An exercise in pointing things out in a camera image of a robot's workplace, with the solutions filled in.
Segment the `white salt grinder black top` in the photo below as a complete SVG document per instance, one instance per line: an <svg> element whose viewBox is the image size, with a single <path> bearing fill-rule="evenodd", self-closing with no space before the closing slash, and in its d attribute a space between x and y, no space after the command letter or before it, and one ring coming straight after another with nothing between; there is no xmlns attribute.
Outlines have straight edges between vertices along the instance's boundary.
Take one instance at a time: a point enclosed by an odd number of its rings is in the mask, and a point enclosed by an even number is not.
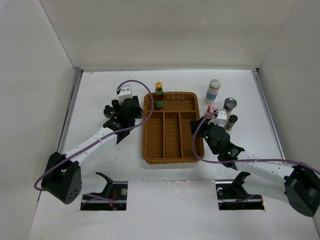
<svg viewBox="0 0 320 240"><path fill-rule="evenodd" d="M115 110L112 106L106 105L104 107L103 114L106 118L112 118L115 114Z"/></svg>

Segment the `red sauce bottle yellow cap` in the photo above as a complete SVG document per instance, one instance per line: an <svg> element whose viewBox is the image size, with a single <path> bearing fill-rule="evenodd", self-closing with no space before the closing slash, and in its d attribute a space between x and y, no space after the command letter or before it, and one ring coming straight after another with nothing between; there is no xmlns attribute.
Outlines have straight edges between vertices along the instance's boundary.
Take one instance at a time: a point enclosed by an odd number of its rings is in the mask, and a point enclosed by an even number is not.
<svg viewBox="0 0 320 240"><path fill-rule="evenodd" d="M164 91L162 82L158 81L155 83L155 105L157 108L164 107Z"/></svg>

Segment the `tall blue label spice jar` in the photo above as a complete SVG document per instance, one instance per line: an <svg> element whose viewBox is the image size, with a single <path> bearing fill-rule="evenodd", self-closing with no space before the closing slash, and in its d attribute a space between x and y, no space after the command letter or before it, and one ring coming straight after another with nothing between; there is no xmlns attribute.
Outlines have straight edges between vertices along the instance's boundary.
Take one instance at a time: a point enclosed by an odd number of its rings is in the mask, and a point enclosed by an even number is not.
<svg viewBox="0 0 320 240"><path fill-rule="evenodd" d="M204 101L211 105L215 102L218 92L220 90L221 87L221 82L218 79L212 79L209 82L206 94L205 94L205 98Z"/></svg>

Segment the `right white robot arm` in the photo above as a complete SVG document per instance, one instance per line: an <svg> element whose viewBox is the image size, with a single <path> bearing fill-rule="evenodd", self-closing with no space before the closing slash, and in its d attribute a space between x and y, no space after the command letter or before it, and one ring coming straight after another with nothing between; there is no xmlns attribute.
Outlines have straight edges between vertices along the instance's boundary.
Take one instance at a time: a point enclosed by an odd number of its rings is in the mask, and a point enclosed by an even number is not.
<svg viewBox="0 0 320 240"><path fill-rule="evenodd" d="M261 159L248 156L245 149L231 143L230 135L207 117L190 121L193 138L205 140L213 155L212 164L239 171L232 182L238 198L263 195L289 204L306 217L314 217L320 207L320 172L303 162Z"/></svg>

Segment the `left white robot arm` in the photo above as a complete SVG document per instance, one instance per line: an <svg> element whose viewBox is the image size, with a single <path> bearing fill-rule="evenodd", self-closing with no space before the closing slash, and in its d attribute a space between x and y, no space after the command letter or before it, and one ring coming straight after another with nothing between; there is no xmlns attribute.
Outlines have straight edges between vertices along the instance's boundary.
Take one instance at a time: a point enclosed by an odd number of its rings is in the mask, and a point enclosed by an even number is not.
<svg viewBox="0 0 320 240"><path fill-rule="evenodd" d="M110 108L114 114L97 133L68 152L54 152L48 159L41 187L66 205L79 195L89 194L98 200L112 195L111 178L102 172L85 177L82 168L126 138L135 121L143 117L143 110L136 95L122 102L115 99Z"/></svg>

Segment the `pink lid spice jar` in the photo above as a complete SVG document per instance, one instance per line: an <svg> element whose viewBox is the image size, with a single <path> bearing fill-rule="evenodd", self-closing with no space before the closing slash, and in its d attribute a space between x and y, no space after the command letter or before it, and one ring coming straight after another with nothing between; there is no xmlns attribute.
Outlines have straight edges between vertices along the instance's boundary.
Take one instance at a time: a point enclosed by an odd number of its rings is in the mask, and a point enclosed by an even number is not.
<svg viewBox="0 0 320 240"><path fill-rule="evenodd" d="M205 115L207 116L209 114L215 114L215 112L217 112L217 107L214 104L211 104L207 107Z"/></svg>

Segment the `brown wicker divided basket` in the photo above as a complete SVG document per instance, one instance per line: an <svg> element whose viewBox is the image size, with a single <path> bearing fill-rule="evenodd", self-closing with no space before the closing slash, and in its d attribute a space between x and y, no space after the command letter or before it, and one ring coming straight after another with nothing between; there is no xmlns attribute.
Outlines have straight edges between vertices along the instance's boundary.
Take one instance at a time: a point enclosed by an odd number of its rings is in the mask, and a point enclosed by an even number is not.
<svg viewBox="0 0 320 240"><path fill-rule="evenodd" d="M151 97L144 96L142 157L150 165L196 163L205 155L204 142L191 134L191 121L200 118L197 95L193 92L165 92L164 107L151 111Z"/></svg>

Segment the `small dark spice jar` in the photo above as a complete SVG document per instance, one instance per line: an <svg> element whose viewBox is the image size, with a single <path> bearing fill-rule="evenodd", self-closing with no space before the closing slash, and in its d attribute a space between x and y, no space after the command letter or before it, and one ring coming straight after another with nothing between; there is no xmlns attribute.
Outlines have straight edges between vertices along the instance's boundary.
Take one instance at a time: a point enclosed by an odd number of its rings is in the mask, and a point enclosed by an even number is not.
<svg viewBox="0 0 320 240"><path fill-rule="evenodd" d="M234 114L230 115L227 122L224 125L224 129L226 131L230 131L237 121L238 121L238 117L236 115Z"/></svg>

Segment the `silver top pepper grinder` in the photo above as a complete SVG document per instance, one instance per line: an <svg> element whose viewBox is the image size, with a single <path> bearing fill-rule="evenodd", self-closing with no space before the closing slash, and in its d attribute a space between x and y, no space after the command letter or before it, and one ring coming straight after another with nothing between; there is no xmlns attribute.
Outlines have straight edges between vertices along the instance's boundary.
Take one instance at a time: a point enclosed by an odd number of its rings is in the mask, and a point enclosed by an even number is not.
<svg viewBox="0 0 320 240"><path fill-rule="evenodd" d="M226 112L232 112L233 109L237 106L237 101L232 98L232 97L227 97L224 100L223 108L225 109Z"/></svg>

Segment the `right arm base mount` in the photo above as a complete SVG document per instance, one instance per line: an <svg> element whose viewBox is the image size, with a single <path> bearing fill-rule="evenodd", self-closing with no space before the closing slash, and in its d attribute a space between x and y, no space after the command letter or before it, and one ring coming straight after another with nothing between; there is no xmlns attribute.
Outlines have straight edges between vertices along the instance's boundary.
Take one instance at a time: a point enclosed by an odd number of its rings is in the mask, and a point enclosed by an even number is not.
<svg viewBox="0 0 320 240"><path fill-rule="evenodd" d="M243 188L248 172L240 172L234 180L215 182L218 208L221 211L264 210L261 195L248 194Z"/></svg>

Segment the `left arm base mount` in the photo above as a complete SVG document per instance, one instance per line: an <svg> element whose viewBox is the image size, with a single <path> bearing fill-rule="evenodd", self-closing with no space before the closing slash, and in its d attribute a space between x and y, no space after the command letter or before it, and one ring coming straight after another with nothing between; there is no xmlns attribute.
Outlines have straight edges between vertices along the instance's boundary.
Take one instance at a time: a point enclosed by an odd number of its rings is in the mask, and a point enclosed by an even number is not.
<svg viewBox="0 0 320 240"><path fill-rule="evenodd" d="M82 184L81 211L125 211L129 184L96 172Z"/></svg>

